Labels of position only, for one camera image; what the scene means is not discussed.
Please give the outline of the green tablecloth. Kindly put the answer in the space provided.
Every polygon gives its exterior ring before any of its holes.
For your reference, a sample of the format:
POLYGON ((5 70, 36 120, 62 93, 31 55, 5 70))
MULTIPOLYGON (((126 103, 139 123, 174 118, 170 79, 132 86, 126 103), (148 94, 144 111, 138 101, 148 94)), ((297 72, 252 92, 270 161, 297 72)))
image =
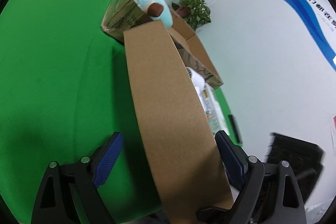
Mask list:
POLYGON ((111 0, 9 0, 1 13, 1 195, 30 223, 50 162, 73 164, 112 133, 123 149, 98 192, 118 223, 164 209, 146 158, 111 0))

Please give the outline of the right potted green plant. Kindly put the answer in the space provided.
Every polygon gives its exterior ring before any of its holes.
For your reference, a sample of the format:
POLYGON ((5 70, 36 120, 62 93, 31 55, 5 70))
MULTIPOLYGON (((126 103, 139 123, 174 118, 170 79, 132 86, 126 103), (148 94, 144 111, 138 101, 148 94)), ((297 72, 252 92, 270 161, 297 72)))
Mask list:
POLYGON ((205 0, 179 0, 172 2, 171 7, 195 31, 211 23, 211 10, 205 0))

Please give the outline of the pink and teal plush toy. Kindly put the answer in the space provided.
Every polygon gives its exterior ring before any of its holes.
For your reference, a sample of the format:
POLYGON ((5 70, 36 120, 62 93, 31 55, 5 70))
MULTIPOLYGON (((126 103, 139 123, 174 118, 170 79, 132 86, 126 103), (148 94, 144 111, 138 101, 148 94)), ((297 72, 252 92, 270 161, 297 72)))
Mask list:
POLYGON ((169 29, 173 25, 173 17, 165 0, 134 0, 139 8, 149 16, 151 20, 161 20, 169 29))

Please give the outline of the black remote control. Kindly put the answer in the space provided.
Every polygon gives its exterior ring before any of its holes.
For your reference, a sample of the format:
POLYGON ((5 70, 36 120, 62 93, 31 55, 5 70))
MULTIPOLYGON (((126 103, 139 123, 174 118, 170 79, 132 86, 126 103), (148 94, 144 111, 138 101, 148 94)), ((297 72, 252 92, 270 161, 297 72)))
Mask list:
POLYGON ((234 132, 234 136, 236 138, 237 143, 238 144, 243 144, 243 139, 242 139, 242 136, 240 134, 238 124, 236 123, 235 116, 233 114, 229 114, 228 118, 230 120, 230 124, 231 124, 232 130, 234 132))

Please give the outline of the white hair dryer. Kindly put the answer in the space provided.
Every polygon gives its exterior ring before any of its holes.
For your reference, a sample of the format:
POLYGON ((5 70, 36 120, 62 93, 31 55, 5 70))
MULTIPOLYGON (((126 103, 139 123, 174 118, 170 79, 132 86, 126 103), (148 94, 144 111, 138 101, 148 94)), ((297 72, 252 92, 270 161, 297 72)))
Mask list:
POLYGON ((205 89, 205 79, 198 72, 194 71, 191 67, 186 67, 190 79, 193 83, 194 88, 202 92, 205 89))

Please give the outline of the brown cardboard box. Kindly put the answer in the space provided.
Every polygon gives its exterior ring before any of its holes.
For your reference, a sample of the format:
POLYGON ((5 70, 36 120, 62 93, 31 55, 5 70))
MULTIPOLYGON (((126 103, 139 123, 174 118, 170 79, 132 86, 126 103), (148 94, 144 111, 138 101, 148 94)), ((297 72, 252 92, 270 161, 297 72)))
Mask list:
POLYGON ((111 0, 102 30, 125 46, 135 114, 155 187, 171 223, 196 223, 201 207, 230 208, 232 194, 187 68, 212 88, 222 80, 195 31, 174 11, 151 20, 135 0, 111 0))

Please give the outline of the white instruction leaflet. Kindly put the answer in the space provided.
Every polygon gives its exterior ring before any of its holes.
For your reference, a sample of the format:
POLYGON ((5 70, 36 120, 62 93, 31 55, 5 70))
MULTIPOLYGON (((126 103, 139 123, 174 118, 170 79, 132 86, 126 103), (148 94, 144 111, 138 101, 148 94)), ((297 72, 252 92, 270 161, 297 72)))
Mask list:
POLYGON ((230 132, 226 124, 221 106, 217 101, 217 97, 214 93, 214 89, 210 87, 210 85, 205 84, 203 90, 201 90, 201 88, 198 86, 195 87, 195 90, 213 135, 215 135, 218 131, 223 130, 229 136, 230 132))

